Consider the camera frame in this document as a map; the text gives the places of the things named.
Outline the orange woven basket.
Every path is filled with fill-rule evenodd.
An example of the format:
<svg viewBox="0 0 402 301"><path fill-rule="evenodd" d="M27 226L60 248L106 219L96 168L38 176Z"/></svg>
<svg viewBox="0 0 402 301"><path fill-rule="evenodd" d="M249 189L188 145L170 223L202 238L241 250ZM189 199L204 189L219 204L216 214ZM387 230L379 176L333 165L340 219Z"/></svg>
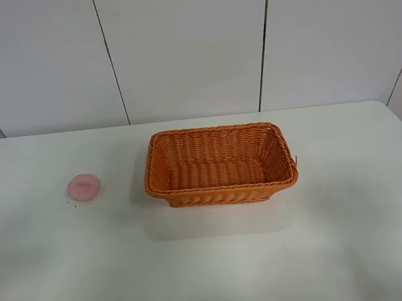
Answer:
<svg viewBox="0 0 402 301"><path fill-rule="evenodd" d="M148 146L145 191L173 208L263 202L299 176L268 122L163 131Z"/></svg>

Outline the pink peach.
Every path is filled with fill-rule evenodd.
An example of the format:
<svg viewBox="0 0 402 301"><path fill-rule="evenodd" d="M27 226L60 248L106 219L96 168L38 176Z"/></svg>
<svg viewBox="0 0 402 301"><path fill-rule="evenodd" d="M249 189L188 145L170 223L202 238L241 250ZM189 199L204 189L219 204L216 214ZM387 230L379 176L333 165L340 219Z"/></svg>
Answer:
<svg viewBox="0 0 402 301"><path fill-rule="evenodd" d="M67 185L68 196L79 202L93 200L101 189L101 181L93 174L75 176Z"/></svg>

